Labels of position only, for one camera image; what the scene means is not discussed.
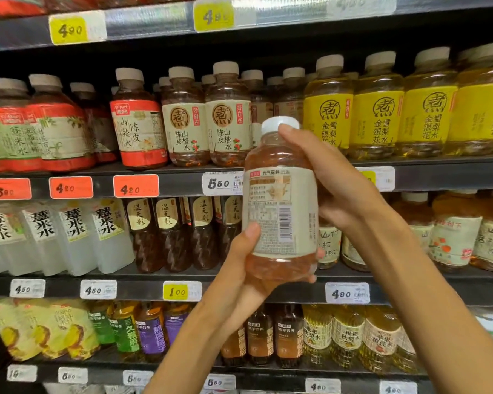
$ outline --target price label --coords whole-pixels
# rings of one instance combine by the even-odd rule
[[[305,392],[317,392],[320,394],[341,394],[342,382],[340,379],[319,379],[307,377],[305,379]]]
[[[394,191],[395,170],[393,166],[356,167],[380,192]]]
[[[380,394],[417,394],[418,386],[414,381],[380,380]]]
[[[80,298],[85,300],[117,298],[117,281],[111,279],[83,279],[80,281]]]
[[[36,365],[16,365],[11,364],[7,367],[7,381],[25,381],[33,383],[37,381]]]
[[[203,193],[206,196],[243,194],[243,171],[203,173]]]
[[[52,199],[91,199],[93,197],[93,179],[88,176],[51,177],[49,195]]]
[[[0,201],[30,200],[32,196],[29,178],[0,178]]]
[[[232,29],[234,27],[232,1],[196,0],[193,5],[193,25],[197,32]]]
[[[328,282],[325,284],[325,300],[330,304],[369,304],[371,292],[366,282]]]
[[[104,41],[108,38],[104,11],[50,15],[49,34],[54,45]]]
[[[219,375],[211,373],[204,381],[203,389],[206,390],[235,390],[236,376],[235,375]]]
[[[199,302],[203,294],[201,282],[166,280],[162,284],[162,298],[167,302]]]
[[[125,370],[122,372],[122,383],[125,386],[146,386],[153,372],[148,370]]]
[[[86,368],[58,368],[58,382],[69,384],[88,384],[88,370]]]
[[[11,279],[11,285],[9,286],[9,297],[43,298],[45,294],[45,279]]]
[[[113,193],[117,198],[157,198],[159,176],[157,174],[114,175]]]

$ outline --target red price tag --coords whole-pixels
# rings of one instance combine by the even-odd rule
[[[0,201],[30,200],[32,196],[29,178],[0,178]]]
[[[113,193],[116,198],[157,198],[159,176],[157,174],[114,175]]]
[[[93,180],[87,175],[51,177],[49,195],[52,199],[90,199],[93,197]]]

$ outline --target barcode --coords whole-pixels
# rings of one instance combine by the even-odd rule
[[[280,223],[280,242],[292,242],[292,210],[289,206],[277,209]]]

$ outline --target white price tag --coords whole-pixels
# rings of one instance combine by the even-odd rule
[[[327,282],[325,300],[330,304],[369,304],[371,291],[366,282]]]
[[[414,381],[380,380],[380,394],[417,394],[418,385]]]
[[[7,367],[7,381],[25,381],[33,383],[37,381],[36,365],[16,365],[11,364]]]
[[[203,389],[206,390],[235,390],[236,376],[235,375],[219,375],[211,373],[204,381]]]
[[[243,194],[243,171],[203,173],[203,193],[206,196]]]
[[[85,300],[117,298],[117,281],[111,279],[83,279],[80,281],[80,298]]]
[[[45,279],[11,279],[9,297],[43,298],[46,294]]]
[[[305,392],[341,394],[342,381],[340,379],[317,379],[314,377],[307,377],[305,379]]]
[[[125,386],[146,386],[153,372],[149,370],[125,370],[122,372],[122,383]]]
[[[394,191],[395,170],[393,166],[356,167],[380,192]]]
[[[86,368],[58,368],[58,382],[69,384],[88,384],[88,370]]]

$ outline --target tea bottle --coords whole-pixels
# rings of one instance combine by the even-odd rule
[[[84,111],[97,161],[109,163],[118,160],[120,153],[113,120],[109,109],[95,92],[95,87],[90,83],[79,82],[70,83],[69,86]]]
[[[50,211],[68,273],[80,276],[97,268],[91,231],[85,223],[84,204],[77,200],[56,201]]]
[[[353,82],[342,74],[342,69],[342,55],[327,55],[316,61],[317,78],[305,88],[303,119],[306,130],[345,154],[351,128]]]
[[[89,169],[95,165],[91,139],[82,109],[62,93],[62,83],[49,74],[30,74],[35,89],[27,106],[38,134],[44,170],[54,172]]]
[[[223,347],[221,347],[221,357],[225,366],[237,367],[244,365],[247,352],[246,342],[244,326],[241,326],[228,337]]]
[[[214,196],[220,261],[224,262],[232,240],[241,233],[242,196]]]
[[[181,272],[192,264],[190,227],[184,216],[182,198],[157,199],[159,258],[170,272]]]
[[[194,85],[193,70],[174,66],[168,70],[171,89],[162,97],[168,152],[173,164],[202,166],[210,162],[204,94]]]
[[[210,155],[217,166],[242,167],[252,147],[250,93],[237,80],[237,63],[216,62],[213,73],[216,84],[205,94]]]
[[[433,209],[427,205],[427,192],[402,192],[401,197],[392,207],[409,224],[427,254],[435,225]]]
[[[303,355],[303,310],[299,304],[282,304],[274,318],[277,362],[282,368],[296,368]]]
[[[332,359],[342,368],[349,369],[362,345],[365,309],[356,305],[336,305],[332,323]]]
[[[13,206],[0,203],[0,257],[11,275],[24,275],[39,271],[33,238],[26,234]]]
[[[395,60],[394,51],[369,55],[365,74],[354,83],[351,158],[375,160],[394,152],[404,96],[404,79],[392,70]]]
[[[160,362],[168,349],[168,338],[164,328],[164,303],[143,302],[135,317],[142,352],[147,362]]]
[[[115,301],[109,312],[117,350],[124,362],[143,361],[135,317],[141,311],[136,301]]]
[[[216,233],[212,226],[212,199],[209,196],[183,198],[184,218],[190,227],[193,265],[209,270],[219,264]]]
[[[0,78],[0,132],[7,154],[7,170],[16,173],[41,171],[42,157],[29,94],[22,80]]]
[[[290,116],[303,126],[303,89],[305,88],[305,69],[287,68],[283,70],[283,88],[274,101],[274,116]]]
[[[267,118],[274,116],[274,106],[266,93],[261,70],[246,70],[241,73],[241,78],[252,100],[252,147],[255,148],[261,140],[261,125]]]
[[[493,43],[476,47],[470,61],[458,74],[446,155],[493,153]]]
[[[119,90],[110,102],[122,164],[146,170],[168,163],[161,109],[144,89],[142,72],[132,68],[115,71]]]
[[[415,72],[404,79],[396,154],[414,158],[438,156],[451,124],[457,72],[451,68],[449,47],[420,51],[414,66]]]
[[[133,263],[133,247],[121,199],[87,201],[85,223],[91,232],[99,271],[111,274]]]
[[[110,324],[111,301],[90,300],[86,302],[88,318],[95,329],[101,347],[110,347],[115,343],[115,334]]]
[[[482,222],[476,193],[477,190],[447,191],[433,201],[436,223],[429,256],[443,271],[469,264]]]
[[[317,265],[316,178],[303,151],[279,136],[280,124],[299,128],[291,117],[265,120],[261,143],[245,161],[243,230],[250,221],[270,227],[247,256],[245,268],[260,279],[298,280]]]
[[[274,325],[264,304],[246,320],[248,353],[254,365],[266,365],[274,354]]]
[[[216,82],[216,76],[213,74],[204,74],[201,76],[201,84],[203,86],[203,92],[206,93],[208,90],[208,87],[210,87],[212,84],[215,84]]]
[[[151,199],[124,200],[126,215],[133,237],[135,264],[141,273],[151,273],[164,267],[159,243],[157,220]]]
[[[190,314],[192,307],[189,303],[171,303],[164,311],[164,324],[168,333],[170,346],[173,345],[181,326]]]

